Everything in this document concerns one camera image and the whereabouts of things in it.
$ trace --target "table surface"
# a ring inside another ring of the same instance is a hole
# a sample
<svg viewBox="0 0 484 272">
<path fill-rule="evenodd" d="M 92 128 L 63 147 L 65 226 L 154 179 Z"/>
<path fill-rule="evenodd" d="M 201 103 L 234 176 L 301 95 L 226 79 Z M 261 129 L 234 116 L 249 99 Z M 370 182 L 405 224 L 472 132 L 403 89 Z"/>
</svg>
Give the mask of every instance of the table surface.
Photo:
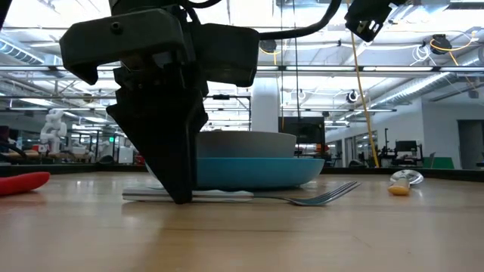
<svg viewBox="0 0 484 272">
<path fill-rule="evenodd" d="M 482 271 L 484 184 L 427 180 L 390 196 L 388 177 L 323 175 L 277 195 L 362 185 L 325 207 L 126 202 L 145 173 L 55 175 L 0 198 L 1 271 Z"/>
</svg>

